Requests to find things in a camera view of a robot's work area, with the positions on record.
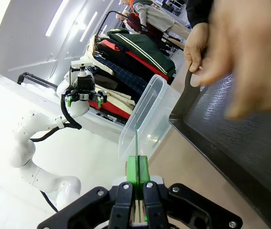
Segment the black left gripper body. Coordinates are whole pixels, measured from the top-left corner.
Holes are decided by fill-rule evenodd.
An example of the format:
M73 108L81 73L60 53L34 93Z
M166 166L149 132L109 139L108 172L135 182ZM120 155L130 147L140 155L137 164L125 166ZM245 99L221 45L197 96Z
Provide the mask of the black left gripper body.
M97 101L95 83L91 76L78 77L71 91L72 101Z

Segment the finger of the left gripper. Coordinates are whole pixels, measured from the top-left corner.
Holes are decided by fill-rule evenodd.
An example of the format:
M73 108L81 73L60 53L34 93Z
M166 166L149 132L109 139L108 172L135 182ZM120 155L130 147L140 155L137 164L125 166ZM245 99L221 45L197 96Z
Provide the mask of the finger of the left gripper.
M97 92L97 105L98 105L98 108L101 108L101 105L103 103L106 103L107 102L107 94L105 91L98 91Z
M71 91L67 91L65 93L65 105L67 107L71 107L72 100L73 100L73 94L71 93Z

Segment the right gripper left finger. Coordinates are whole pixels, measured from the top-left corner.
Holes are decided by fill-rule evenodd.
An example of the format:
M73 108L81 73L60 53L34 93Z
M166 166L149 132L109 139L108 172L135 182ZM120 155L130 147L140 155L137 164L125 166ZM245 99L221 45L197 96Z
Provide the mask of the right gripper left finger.
M53 216L39 229L94 229L108 222L110 229L126 229L134 219L135 194L139 181L139 158L127 160L127 176L110 190L95 187Z

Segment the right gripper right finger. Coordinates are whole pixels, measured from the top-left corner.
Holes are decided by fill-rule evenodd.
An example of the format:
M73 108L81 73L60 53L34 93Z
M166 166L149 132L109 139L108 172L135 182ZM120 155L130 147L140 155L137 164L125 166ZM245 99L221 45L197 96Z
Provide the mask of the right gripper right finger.
M177 229L174 219L189 229L240 229L242 219L181 183L166 187L149 175L146 156L139 157L139 185L150 229Z

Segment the person right hand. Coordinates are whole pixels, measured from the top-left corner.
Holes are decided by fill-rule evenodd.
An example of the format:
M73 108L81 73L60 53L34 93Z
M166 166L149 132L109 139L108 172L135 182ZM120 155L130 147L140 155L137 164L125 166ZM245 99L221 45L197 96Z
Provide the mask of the person right hand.
M196 24L185 43L183 50L187 70L191 73L200 75L203 71L205 53L209 43L209 25L208 23Z

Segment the person left hand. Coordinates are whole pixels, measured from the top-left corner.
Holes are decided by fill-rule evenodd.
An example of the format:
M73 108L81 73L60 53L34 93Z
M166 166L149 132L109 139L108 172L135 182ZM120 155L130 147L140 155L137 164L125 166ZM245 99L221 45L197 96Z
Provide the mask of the person left hand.
M230 119L271 111L271 0L217 0L202 84L234 74Z

